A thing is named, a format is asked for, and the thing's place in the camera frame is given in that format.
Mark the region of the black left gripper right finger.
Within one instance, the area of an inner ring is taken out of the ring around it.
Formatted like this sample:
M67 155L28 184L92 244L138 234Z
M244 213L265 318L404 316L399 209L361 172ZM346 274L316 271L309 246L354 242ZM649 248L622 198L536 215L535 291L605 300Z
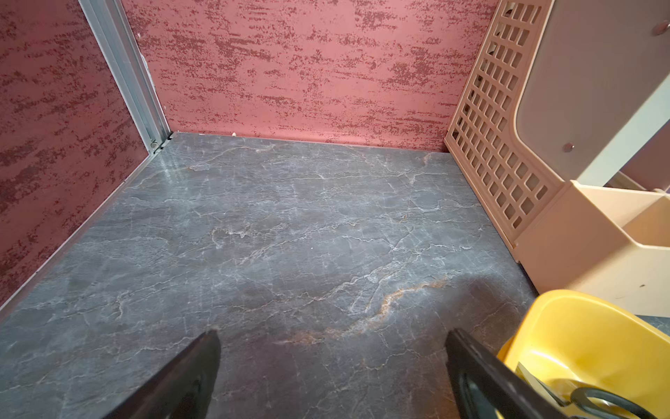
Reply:
M448 377L460 417L564 417L466 331L450 330L445 349Z

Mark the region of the yellow plastic storage tray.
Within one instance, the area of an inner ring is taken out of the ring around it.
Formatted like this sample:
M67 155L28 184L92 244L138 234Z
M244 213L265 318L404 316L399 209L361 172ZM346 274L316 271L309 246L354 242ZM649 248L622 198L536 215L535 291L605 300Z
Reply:
M563 399L589 386L669 416L668 335L605 300L567 290L540 295L497 357L510 370L523 365Z

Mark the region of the black handled scissors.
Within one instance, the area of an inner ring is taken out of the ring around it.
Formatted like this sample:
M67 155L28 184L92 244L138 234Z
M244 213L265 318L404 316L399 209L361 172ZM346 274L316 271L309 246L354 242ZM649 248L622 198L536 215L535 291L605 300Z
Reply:
M637 403L603 389L579 387L567 399L561 398L521 363L516 366L516 374L550 405L569 418L657 418Z

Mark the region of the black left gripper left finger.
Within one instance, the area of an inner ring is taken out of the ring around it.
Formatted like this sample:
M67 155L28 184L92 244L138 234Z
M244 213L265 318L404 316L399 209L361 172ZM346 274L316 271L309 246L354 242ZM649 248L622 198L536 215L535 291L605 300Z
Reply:
M216 330L202 333L106 417L206 417L221 349Z

